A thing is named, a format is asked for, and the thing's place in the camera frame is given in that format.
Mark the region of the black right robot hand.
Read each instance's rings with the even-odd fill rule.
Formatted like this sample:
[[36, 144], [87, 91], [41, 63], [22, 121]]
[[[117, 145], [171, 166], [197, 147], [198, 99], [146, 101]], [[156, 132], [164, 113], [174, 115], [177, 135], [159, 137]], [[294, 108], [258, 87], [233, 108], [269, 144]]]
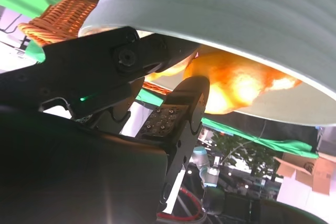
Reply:
[[147, 74], [199, 48], [132, 27], [44, 47], [1, 74], [1, 223], [154, 223], [202, 128], [209, 80], [183, 80], [121, 135]]

